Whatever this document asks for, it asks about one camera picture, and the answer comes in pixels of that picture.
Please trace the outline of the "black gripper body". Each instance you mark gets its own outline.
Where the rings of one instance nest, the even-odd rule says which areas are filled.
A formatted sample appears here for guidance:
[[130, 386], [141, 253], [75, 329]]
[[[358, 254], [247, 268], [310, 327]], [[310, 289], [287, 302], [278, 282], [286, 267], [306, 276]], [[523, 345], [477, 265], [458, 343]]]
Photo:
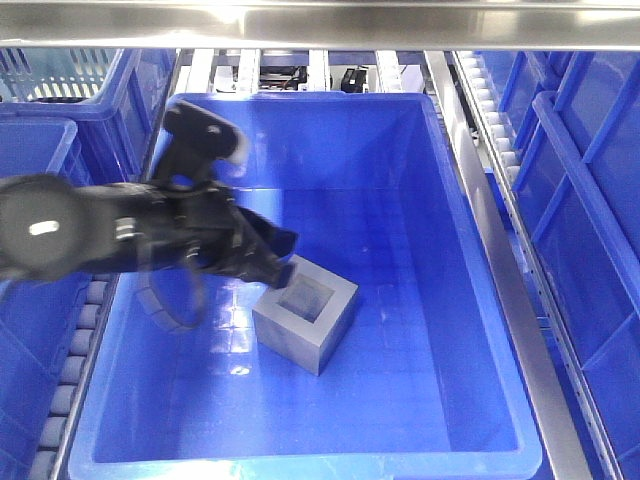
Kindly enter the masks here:
[[193, 189], [144, 185], [118, 200], [113, 269], [154, 271], [185, 265], [214, 275], [258, 276], [258, 221], [217, 181]]

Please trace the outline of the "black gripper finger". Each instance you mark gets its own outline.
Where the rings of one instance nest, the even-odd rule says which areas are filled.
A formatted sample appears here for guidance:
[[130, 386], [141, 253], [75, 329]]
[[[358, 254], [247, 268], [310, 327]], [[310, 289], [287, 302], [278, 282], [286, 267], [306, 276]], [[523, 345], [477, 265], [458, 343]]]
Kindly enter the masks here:
[[285, 288], [295, 271], [287, 257], [293, 253], [298, 234], [273, 224], [246, 207], [240, 207], [239, 211], [252, 232], [252, 250], [246, 252], [247, 264], [243, 267], [241, 279], [260, 282], [273, 289]]

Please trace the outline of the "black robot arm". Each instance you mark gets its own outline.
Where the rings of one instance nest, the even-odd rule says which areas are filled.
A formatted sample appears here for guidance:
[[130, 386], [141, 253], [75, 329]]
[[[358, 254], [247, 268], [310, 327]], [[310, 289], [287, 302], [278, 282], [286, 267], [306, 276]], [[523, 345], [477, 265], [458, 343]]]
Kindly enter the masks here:
[[1, 182], [1, 276], [59, 280], [184, 267], [282, 288], [295, 232], [238, 205], [217, 181], [74, 187], [38, 174]]

